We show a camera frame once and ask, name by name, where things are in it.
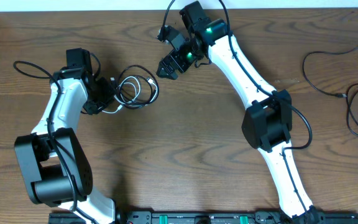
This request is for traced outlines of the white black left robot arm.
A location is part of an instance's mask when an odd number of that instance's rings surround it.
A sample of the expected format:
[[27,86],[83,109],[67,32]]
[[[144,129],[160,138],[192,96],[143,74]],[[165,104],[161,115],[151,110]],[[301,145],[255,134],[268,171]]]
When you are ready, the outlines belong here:
[[66,57],[66,66],[45,76],[50,99],[32,132],[17,137],[17,161],[32,203],[68,210],[83,223],[114,223],[114,201],[93,185],[91,166],[76,130],[82,113],[102,112],[116,91],[93,71],[94,54],[77,48],[67,50]]

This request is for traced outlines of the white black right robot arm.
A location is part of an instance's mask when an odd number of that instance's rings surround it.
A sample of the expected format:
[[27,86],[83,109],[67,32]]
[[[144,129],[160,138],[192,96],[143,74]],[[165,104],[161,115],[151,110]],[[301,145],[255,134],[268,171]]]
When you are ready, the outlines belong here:
[[258,150],[272,176],[282,212],[298,223],[312,223],[315,208],[301,182],[293,151],[306,149],[313,138],[305,116],[291,103],[286,90],[265,81],[242,52],[228,18],[212,21],[199,1],[186,5],[180,17],[188,37],[163,23],[158,40],[172,51],[158,64],[160,78],[176,80],[191,66],[207,58],[229,80],[245,108],[242,132]]

